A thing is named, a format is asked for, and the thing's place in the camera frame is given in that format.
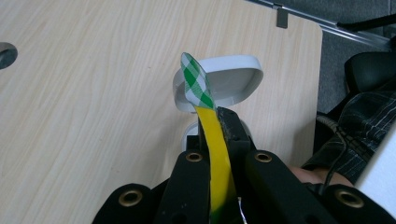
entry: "wooden table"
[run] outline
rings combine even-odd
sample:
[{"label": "wooden table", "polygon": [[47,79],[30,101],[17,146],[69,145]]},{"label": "wooden table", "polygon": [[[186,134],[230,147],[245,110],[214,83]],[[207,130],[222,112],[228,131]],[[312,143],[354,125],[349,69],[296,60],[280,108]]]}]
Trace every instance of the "wooden table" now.
[{"label": "wooden table", "polygon": [[311,154],[321,30],[243,0],[0,2],[0,223],[89,223],[127,183],[173,169],[196,115],[177,110],[180,54],[250,54],[259,88],[232,106],[258,148],[287,164]]}]

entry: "gray floor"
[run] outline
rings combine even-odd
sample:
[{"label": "gray floor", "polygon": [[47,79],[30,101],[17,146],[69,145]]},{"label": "gray floor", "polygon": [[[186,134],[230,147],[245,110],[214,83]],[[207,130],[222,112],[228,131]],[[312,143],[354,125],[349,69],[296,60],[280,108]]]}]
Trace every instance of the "gray floor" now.
[{"label": "gray floor", "polygon": [[[396,13],[396,0],[275,0],[271,2],[328,21],[366,21]],[[380,28],[370,32],[382,35]],[[344,62],[351,56],[366,51],[382,50],[338,35],[323,33],[318,111],[330,111],[346,96]]]}]

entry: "green and white checkered pattern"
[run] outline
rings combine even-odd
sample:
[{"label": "green and white checkered pattern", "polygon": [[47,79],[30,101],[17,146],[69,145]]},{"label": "green and white checkered pattern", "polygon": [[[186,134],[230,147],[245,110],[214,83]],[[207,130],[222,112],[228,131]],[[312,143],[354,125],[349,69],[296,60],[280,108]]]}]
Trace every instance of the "green and white checkered pattern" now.
[{"label": "green and white checkered pattern", "polygon": [[194,106],[215,109],[215,102],[210,94],[206,72],[189,53],[181,55],[181,69],[184,73],[185,94]]}]

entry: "white surface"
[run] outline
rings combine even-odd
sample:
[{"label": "white surface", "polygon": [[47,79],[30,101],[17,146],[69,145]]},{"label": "white surface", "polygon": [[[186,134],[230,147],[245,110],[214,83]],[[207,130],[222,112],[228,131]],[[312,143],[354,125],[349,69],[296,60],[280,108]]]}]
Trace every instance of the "white surface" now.
[{"label": "white surface", "polygon": [[[222,56],[198,62],[206,71],[217,106],[227,107],[244,101],[262,81],[262,67],[257,58],[251,55]],[[194,112],[195,109],[184,94],[184,75],[181,69],[175,74],[173,86],[177,108]]]},{"label": "white surface", "polygon": [[356,187],[396,218],[396,123],[361,174]]}]

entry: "yellow tape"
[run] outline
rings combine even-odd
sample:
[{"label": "yellow tape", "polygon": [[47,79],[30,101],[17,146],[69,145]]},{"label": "yellow tape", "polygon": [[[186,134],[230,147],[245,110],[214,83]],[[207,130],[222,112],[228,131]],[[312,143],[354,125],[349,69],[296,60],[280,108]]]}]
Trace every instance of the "yellow tape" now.
[{"label": "yellow tape", "polygon": [[216,223],[226,203],[236,200],[230,159],[216,111],[195,107],[205,132],[210,156],[211,222]]}]

